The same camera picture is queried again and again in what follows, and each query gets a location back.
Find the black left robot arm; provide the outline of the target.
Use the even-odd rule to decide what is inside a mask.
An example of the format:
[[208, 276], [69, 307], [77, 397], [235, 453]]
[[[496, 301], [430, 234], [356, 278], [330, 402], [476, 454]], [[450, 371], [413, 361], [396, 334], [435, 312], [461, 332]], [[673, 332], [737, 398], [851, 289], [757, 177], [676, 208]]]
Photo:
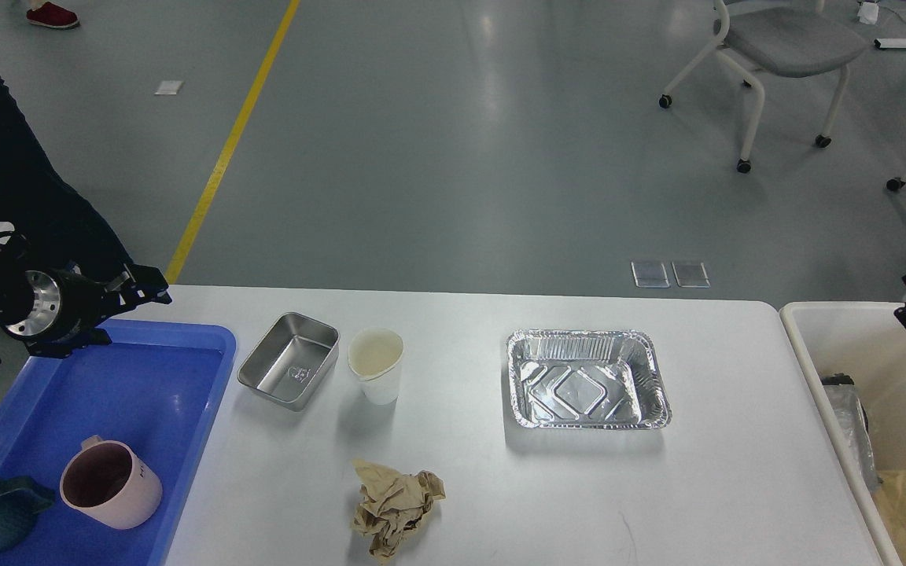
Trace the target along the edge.
[[168, 288], [157, 268], [133, 263], [119, 265], [110, 281], [50, 268], [25, 237], [0, 232], [0, 327], [32, 357], [62, 359], [111, 344], [100, 329], [105, 320], [147, 303], [170, 304]]

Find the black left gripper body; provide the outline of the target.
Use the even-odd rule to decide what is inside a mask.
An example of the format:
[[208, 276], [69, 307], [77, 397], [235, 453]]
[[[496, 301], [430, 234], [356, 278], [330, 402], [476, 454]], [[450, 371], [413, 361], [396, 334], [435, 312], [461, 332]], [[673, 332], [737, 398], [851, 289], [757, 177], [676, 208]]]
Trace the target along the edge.
[[73, 327], [98, 327], [110, 315], [104, 283], [68, 271], [26, 271], [32, 304], [18, 322], [1, 323], [7, 336], [21, 341], [32, 357], [67, 358], [76, 350], [60, 347]]

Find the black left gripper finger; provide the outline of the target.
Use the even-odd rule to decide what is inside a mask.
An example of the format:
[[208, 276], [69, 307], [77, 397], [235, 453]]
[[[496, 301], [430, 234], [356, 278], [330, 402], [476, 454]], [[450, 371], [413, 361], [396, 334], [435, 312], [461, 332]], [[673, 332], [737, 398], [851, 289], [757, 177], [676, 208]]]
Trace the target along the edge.
[[60, 336], [60, 347], [69, 350], [80, 350], [89, 345], [110, 345], [112, 338], [108, 331], [101, 327], [73, 327], [66, 334]]
[[136, 309], [147, 303], [172, 304], [169, 284], [156, 267], [126, 263], [111, 282], [104, 285], [110, 309]]

